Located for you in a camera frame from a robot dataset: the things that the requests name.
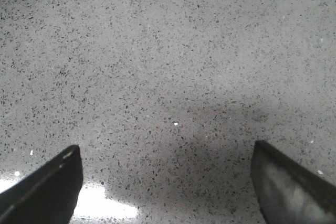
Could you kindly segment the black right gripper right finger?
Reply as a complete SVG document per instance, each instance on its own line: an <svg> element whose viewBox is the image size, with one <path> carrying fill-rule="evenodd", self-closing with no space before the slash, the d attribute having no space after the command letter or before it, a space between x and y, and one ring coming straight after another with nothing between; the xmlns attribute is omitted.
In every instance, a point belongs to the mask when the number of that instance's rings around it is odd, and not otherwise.
<svg viewBox="0 0 336 224"><path fill-rule="evenodd" d="M335 186L256 141L251 179L266 223L335 223Z"/></svg>

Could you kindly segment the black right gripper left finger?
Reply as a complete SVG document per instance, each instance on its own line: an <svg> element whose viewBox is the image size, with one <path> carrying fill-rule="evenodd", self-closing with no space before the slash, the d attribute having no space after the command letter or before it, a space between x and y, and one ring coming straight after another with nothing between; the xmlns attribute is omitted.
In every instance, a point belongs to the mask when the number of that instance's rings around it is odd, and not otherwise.
<svg viewBox="0 0 336 224"><path fill-rule="evenodd" d="M82 185L80 148L71 145L1 193L1 223L69 223Z"/></svg>

